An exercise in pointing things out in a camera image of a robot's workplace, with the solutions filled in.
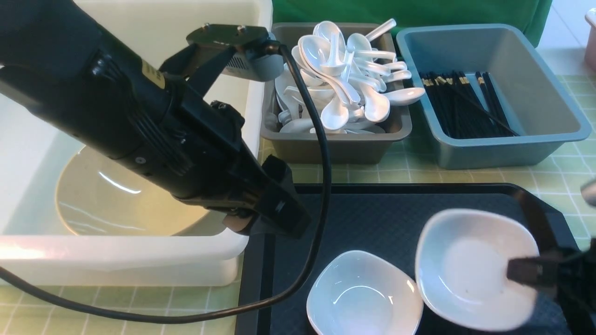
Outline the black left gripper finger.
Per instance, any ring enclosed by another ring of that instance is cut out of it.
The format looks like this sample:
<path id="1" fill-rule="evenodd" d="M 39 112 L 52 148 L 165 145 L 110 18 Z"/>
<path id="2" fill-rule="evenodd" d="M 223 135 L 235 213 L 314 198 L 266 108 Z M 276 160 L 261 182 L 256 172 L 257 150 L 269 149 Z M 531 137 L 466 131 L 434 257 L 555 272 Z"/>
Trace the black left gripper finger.
<path id="1" fill-rule="evenodd" d="M 300 239 L 312 219 L 292 180 L 292 171 L 281 159 L 269 155 L 260 166 L 264 173 L 259 181 L 257 202 L 253 208 L 251 234 L 275 234 Z"/>

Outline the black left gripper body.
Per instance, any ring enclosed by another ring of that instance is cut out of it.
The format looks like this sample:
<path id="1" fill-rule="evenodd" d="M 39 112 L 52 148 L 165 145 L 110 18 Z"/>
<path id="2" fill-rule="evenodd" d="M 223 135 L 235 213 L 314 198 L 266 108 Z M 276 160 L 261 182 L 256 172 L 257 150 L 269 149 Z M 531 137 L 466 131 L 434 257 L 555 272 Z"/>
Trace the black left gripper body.
<path id="1" fill-rule="evenodd" d="M 183 203 L 236 216 L 279 216 L 279 160 L 264 169 L 241 137 L 244 117 L 229 104 L 205 102 L 190 86 L 172 91 L 161 128 L 175 149 L 158 185 Z"/>

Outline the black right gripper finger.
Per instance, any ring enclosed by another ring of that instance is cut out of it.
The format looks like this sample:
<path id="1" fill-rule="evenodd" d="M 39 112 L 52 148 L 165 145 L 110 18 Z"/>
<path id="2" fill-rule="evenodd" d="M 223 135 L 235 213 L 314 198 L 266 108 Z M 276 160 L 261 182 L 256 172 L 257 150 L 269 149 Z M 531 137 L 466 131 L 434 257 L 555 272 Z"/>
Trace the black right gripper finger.
<path id="1" fill-rule="evenodd" d="M 561 283 L 560 269 L 564 260 L 558 253 L 509 259 L 507 279 L 535 290 L 554 290 Z"/>

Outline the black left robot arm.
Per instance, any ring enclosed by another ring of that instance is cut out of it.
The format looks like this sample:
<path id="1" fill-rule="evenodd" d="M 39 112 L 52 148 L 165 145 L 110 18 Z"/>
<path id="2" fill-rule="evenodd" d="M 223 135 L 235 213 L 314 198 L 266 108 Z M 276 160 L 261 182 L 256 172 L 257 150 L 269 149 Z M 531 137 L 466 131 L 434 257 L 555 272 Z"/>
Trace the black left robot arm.
<path id="1" fill-rule="evenodd" d="M 155 69 L 72 0 L 3 0 L 0 13 L 3 95 L 238 234 L 303 235 L 287 163 L 258 163 L 240 112 L 205 100 L 221 74 L 283 72 L 267 28 L 204 25 Z"/>

